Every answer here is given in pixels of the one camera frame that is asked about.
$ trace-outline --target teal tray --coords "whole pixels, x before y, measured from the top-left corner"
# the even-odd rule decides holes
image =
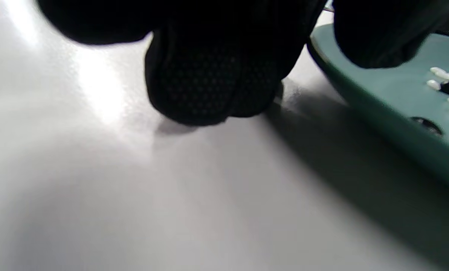
[[[413,60],[392,69],[361,69],[338,48],[333,25],[314,30],[308,50],[328,80],[371,126],[449,183],[449,95],[426,85],[429,70],[449,72],[449,37],[432,34]],[[433,122],[436,135],[412,118]]]

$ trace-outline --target white table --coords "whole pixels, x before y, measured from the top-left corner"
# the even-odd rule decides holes
[[[0,271],[449,267],[449,189],[306,49],[281,105],[193,130],[150,106],[148,44],[78,45],[0,0]]]

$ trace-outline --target gloved hand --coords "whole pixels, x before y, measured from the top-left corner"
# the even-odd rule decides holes
[[[85,44],[154,38],[145,57],[152,105],[186,125],[250,117],[272,102],[326,0],[38,0]],[[335,0],[335,36],[361,67],[411,59],[449,0]]]

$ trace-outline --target hole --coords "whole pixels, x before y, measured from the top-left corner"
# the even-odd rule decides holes
[[[427,131],[435,134],[438,137],[442,137],[444,135],[443,131],[431,120],[421,118],[421,117],[412,117],[411,120],[420,124]]]

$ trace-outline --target black glove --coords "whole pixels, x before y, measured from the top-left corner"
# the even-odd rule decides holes
[[[152,105],[186,125],[250,117],[272,102],[326,0],[38,0],[67,37],[86,44],[154,38],[145,58]],[[361,67],[412,58],[449,0],[335,0],[335,36]]]

